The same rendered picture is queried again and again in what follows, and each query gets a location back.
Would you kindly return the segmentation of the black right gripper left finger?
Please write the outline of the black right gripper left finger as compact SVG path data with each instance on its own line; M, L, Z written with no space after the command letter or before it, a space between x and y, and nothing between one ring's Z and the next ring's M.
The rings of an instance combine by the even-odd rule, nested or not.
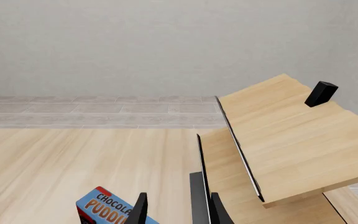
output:
M147 194L142 192L124 224L145 224L147 219Z

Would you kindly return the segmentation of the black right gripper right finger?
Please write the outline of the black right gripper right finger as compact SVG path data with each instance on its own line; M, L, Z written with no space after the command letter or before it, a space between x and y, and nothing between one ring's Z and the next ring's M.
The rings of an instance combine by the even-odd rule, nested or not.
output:
M216 224L234 224L233 220L227 213L226 209L224 208L224 205L219 197L219 194L216 192L213 192L211 194L211 200L214 207L214 214L216 216Z

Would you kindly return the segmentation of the small black block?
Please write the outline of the small black block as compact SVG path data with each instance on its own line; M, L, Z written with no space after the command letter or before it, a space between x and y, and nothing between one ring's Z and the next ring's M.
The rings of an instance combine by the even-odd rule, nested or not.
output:
M318 82L306 99L305 104L310 108L328 102L337 91L338 86L328 82Z

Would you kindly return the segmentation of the blue chocolate pudding box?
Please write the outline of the blue chocolate pudding box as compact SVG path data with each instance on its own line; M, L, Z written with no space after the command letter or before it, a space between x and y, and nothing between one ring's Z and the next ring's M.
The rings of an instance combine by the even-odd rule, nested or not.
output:
M98 186L76 202L81 224L124 224L134 206ZM147 216L145 224L159 224Z

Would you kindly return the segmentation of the wooden cabinet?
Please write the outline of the wooden cabinet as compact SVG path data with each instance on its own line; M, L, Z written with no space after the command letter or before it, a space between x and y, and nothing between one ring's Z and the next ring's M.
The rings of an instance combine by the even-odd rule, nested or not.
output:
M282 74L217 99L271 224L358 224L358 115L333 100L310 108L313 88Z

